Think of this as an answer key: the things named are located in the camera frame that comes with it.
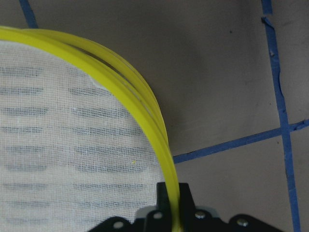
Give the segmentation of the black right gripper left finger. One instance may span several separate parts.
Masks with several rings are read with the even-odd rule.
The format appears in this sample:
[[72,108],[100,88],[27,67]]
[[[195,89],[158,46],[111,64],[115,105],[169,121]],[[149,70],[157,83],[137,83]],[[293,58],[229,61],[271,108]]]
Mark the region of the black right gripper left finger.
[[156,209],[163,215],[171,215],[169,196],[165,182],[156,184]]

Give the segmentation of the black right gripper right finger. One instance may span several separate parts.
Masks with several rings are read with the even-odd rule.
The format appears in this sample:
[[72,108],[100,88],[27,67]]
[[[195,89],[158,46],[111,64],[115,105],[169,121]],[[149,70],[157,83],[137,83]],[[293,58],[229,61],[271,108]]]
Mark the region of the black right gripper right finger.
[[194,212],[196,206],[189,185],[187,183],[180,183],[179,189],[180,189],[180,212],[181,213]]

